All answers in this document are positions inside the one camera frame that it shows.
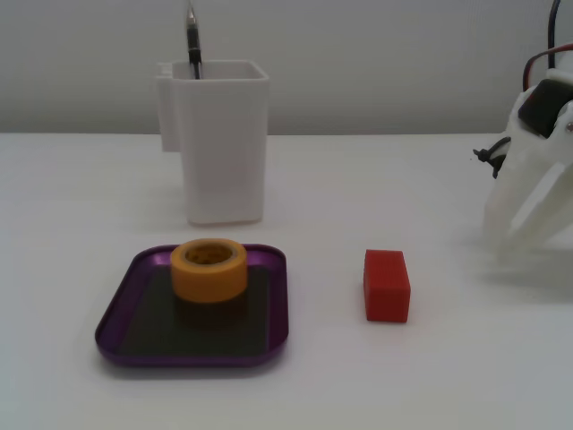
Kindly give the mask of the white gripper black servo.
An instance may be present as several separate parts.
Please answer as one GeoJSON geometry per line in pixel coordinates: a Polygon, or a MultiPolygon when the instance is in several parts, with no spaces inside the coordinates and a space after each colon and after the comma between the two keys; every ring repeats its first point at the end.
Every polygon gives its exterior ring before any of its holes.
{"type": "Polygon", "coordinates": [[[508,133],[511,148],[484,207],[484,233],[490,247],[508,251],[514,263],[572,224],[572,72],[551,69],[522,92],[510,113],[508,133]],[[557,163],[565,167],[516,222],[557,163]]]}

